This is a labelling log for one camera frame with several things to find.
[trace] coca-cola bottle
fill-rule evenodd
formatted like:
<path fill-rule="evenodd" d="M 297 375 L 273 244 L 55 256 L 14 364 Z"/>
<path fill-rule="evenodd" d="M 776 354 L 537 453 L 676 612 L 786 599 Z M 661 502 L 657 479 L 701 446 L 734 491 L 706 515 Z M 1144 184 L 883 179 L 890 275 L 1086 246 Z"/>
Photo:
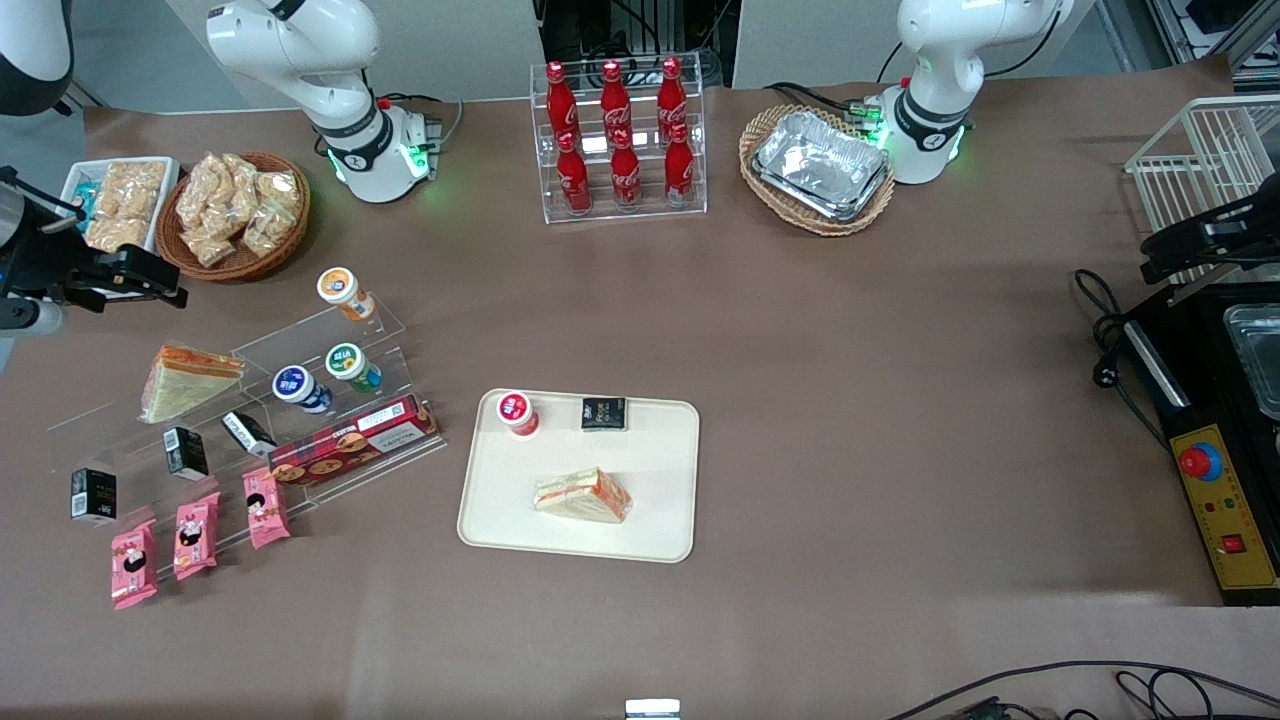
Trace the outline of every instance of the coca-cola bottle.
<path fill-rule="evenodd" d="M 573 136 L 564 133 L 556 138 L 561 156 L 556 170 L 561 176 L 561 190 L 564 191 L 564 205 L 570 215 L 585 215 L 591 211 L 591 188 L 586 182 L 586 163 L 577 154 Z"/>
<path fill-rule="evenodd" d="M 547 115 L 552 120 L 556 142 L 559 143 L 559 137 L 567 135 L 576 143 L 581 136 L 577 127 L 577 101 L 573 91 L 564 85 L 564 64 L 559 60 L 547 63 Z"/>
<path fill-rule="evenodd" d="M 689 126 L 671 127 L 667 146 L 667 205 L 687 208 L 694 200 L 694 152 L 689 149 Z"/>
<path fill-rule="evenodd" d="M 640 209 L 640 159 L 631 149 L 631 128 L 614 131 L 609 138 L 613 141 L 613 158 L 609 159 L 613 201 L 618 210 L 635 213 Z"/>
<path fill-rule="evenodd" d="M 658 142 L 669 142 L 671 128 L 681 124 L 685 124 L 685 86 L 680 83 L 680 58 L 667 58 L 662 61 L 658 88 Z"/>
<path fill-rule="evenodd" d="M 600 91 L 600 113 L 604 113 L 604 137 L 611 147 L 617 147 L 614 140 L 627 138 L 631 147 L 631 97 L 622 87 L 622 65 L 617 60 L 604 61 L 604 90 Z"/>

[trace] biscuit box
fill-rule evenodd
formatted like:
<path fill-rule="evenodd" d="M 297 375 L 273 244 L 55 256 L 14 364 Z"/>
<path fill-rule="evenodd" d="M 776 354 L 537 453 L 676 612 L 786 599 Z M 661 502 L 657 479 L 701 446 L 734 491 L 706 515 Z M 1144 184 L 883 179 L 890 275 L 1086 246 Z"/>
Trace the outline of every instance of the biscuit box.
<path fill-rule="evenodd" d="M 438 432 L 430 410 L 406 395 L 273 450 L 268 462 L 276 480 L 312 486 Z"/>

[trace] beige tray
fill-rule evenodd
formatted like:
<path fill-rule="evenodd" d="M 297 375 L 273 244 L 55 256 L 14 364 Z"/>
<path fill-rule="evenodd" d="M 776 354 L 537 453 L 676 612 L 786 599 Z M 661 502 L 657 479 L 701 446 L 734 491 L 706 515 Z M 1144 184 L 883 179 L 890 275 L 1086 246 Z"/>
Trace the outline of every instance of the beige tray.
<path fill-rule="evenodd" d="M 627 398 L 627 429 L 582 432 L 584 397 L 525 391 L 538 430 L 518 438 L 494 407 L 507 389 L 480 400 L 458 537 L 477 547 L 680 562 L 694 550 L 698 488 L 698 410 L 676 400 Z M 617 479 L 632 506 L 620 525 L 534 510 L 539 480 L 599 466 Z"/>

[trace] yogurt lid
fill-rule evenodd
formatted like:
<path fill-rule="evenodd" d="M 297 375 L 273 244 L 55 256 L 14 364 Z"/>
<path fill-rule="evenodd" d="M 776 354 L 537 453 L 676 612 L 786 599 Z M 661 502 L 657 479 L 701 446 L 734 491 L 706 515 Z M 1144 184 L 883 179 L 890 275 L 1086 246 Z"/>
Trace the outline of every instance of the yogurt lid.
<path fill-rule="evenodd" d="M 275 392 L 275 397 L 285 402 L 297 402 L 311 395 L 315 389 L 316 380 L 311 377 L 302 365 L 289 365 L 279 373 L 275 374 L 275 382 L 271 383 L 271 389 Z"/>
<path fill-rule="evenodd" d="M 339 380 L 351 380 L 360 377 L 360 373 L 365 372 L 367 364 L 365 354 L 349 342 L 333 346 L 333 350 L 329 351 L 329 357 L 325 360 L 329 372 Z"/>
<path fill-rule="evenodd" d="M 517 425 L 532 414 L 529 396 L 522 392 L 508 392 L 498 400 L 498 419 L 508 425 Z"/>
<path fill-rule="evenodd" d="M 316 292 L 320 293 L 320 297 L 338 305 L 355 297 L 357 290 L 360 290 L 360 283 L 347 268 L 329 268 L 320 273 L 320 279 L 316 281 Z"/>

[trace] yellow control panel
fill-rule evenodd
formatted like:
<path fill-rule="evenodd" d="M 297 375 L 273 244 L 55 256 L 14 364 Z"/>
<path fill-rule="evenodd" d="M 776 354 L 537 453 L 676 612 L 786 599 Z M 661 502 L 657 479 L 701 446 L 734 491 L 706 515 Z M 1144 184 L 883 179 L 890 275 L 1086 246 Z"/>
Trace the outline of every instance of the yellow control panel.
<path fill-rule="evenodd" d="M 1169 441 L 1222 589 L 1280 587 L 1217 425 Z"/>

